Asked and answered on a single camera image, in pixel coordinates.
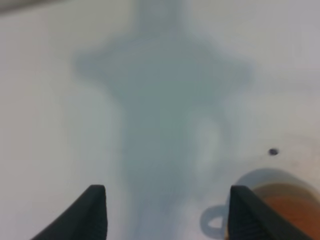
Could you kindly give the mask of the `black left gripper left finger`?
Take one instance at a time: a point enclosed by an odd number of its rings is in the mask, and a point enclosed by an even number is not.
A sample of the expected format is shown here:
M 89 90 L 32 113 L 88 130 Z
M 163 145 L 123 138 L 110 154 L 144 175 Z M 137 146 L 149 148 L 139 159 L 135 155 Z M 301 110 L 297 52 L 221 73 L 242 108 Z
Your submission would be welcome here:
M 108 233 L 106 188 L 90 185 L 34 240 L 105 240 Z

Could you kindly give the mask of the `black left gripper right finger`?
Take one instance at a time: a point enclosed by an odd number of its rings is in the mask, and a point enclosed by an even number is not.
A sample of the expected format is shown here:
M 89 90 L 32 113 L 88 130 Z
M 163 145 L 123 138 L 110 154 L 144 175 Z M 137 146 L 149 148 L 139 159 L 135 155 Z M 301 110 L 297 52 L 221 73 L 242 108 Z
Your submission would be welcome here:
M 244 185 L 230 188 L 227 234 L 230 240 L 310 239 Z

